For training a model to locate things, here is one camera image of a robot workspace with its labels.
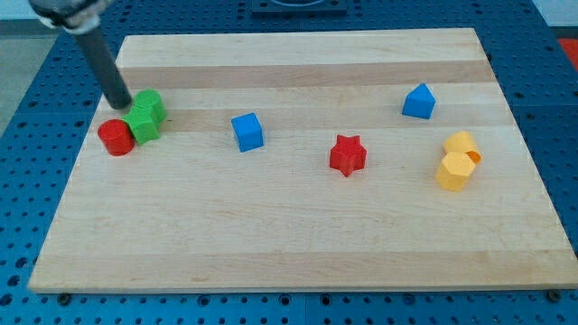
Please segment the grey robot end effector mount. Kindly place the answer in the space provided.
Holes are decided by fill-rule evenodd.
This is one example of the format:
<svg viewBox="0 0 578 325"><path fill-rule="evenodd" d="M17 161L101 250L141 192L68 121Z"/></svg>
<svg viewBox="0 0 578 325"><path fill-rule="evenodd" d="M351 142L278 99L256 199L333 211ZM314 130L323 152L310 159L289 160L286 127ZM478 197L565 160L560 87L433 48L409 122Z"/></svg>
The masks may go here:
<svg viewBox="0 0 578 325"><path fill-rule="evenodd" d="M29 0L28 3L45 26L78 35L99 27L100 15L114 0Z"/></svg>

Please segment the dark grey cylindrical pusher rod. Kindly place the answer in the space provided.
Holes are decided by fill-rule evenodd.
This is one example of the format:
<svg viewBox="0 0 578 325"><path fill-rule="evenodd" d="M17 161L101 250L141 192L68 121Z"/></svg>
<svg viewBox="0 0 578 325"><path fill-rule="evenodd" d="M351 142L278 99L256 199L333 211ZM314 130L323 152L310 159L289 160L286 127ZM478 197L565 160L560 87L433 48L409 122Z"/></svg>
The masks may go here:
<svg viewBox="0 0 578 325"><path fill-rule="evenodd" d="M128 108L132 97L99 27L74 35L108 104L115 110Z"/></svg>

